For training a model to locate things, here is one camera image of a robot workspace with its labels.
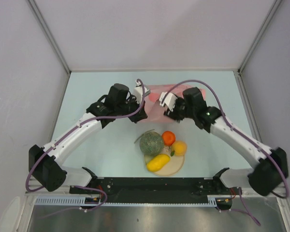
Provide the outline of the green fake melon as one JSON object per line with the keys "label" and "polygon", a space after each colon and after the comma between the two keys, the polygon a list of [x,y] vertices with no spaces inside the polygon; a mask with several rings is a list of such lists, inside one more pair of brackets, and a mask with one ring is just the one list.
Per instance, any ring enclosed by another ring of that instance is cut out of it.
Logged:
{"label": "green fake melon", "polygon": [[134,143],[138,143],[140,151],[145,155],[158,155],[164,149],[162,136],[154,130],[144,132]]}

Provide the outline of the orange fake orange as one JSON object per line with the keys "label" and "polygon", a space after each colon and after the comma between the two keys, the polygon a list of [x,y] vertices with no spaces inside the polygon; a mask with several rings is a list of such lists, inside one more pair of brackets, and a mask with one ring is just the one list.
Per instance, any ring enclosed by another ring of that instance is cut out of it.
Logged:
{"label": "orange fake orange", "polygon": [[161,135],[164,144],[166,146],[171,146],[175,141],[176,141],[176,136],[173,132],[171,131],[165,131],[162,135]]}

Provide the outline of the yellow fake fruit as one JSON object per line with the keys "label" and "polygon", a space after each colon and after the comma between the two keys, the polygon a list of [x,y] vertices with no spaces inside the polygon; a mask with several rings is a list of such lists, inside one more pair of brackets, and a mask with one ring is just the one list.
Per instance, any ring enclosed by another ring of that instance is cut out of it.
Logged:
{"label": "yellow fake fruit", "polygon": [[187,151],[187,144],[183,141],[175,141],[171,146],[171,157],[172,156],[184,156]]}

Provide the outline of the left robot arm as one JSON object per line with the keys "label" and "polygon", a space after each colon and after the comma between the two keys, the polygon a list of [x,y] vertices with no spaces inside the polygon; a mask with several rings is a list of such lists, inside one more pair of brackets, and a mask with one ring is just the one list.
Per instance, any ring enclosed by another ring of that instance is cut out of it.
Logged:
{"label": "left robot arm", "polygon": [[149,94],[150,90],[140,79],[136,80],[133,91],[126,85],[116,83],[110,87],[108,94],[92,103],[76,124],[60,137],[42,147],[32,146],[29,149],[26,190],[35,191],[29,187],[29,180],[34,177],[41,184],[38,190],[45,188],[52,192],[62,185],[68,185],[80,186],[86,193],[94,192],[97,181],[93,178],[93,172],[86,167],[65,167],[65,160],[91,134],[101,131],[109,123],[122,118],[128,118],[133,123],[146,119],[145,97]]}

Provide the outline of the pink plastic bag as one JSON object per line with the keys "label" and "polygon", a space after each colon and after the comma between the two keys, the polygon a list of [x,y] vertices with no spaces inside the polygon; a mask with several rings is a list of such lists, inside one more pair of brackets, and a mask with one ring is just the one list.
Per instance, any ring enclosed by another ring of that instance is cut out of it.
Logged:
{"label": "pink plastic bag", "polygon": [[[141,120],[141,122],[152,122],[152,123],[172,123],[174,120],[168,118],[167,116],[164,116],[164,109],[160,106],[160,96],[161,93],[167,92],[170,90],[175,84],[170,85],[149,85],[147,86],[148,89],[150,89],[150,94],[145,97],[145,112],[147,114],[147,119]],[[175,89],[173,89],[171,92],[179,97],[183,97],[183,91],[191,88],[191,85],[183,84]],[[204,88],[200,88],[200,91],[202,93],[203,99],[205,100],[206,92]]]}

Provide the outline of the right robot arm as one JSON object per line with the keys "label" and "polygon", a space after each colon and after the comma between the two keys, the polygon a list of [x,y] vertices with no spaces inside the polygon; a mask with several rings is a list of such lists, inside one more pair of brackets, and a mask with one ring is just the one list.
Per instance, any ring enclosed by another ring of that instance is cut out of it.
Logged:
{"label": "right robot arm", "polygon": [[177,122],[192,119],[199,129],[226,142],[250,165],[249,169],[221,170],[219,178],[213,182],[217,193],[224,194],[232,187],[245,187],[267,196],[284,184],[286,195],[289,195],[287,155],[283,149],[270,148],[242,132],[226,118],[221,108],[207,106],[197,87],[184,90],[182,97],[170,91],[163,92],[159,101],[165,108],[165,116]]}

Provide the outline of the yellow fake mango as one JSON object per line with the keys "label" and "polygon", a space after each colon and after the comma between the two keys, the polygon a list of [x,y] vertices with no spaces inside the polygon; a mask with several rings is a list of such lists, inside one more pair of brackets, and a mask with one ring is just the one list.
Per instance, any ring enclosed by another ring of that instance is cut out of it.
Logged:
{"label": "yellow fake mango", "polygon": [[147,170],[150,172],[157,172],[165,166],[171,158],[166,154],[159,154],[155,156],[147,165]]}

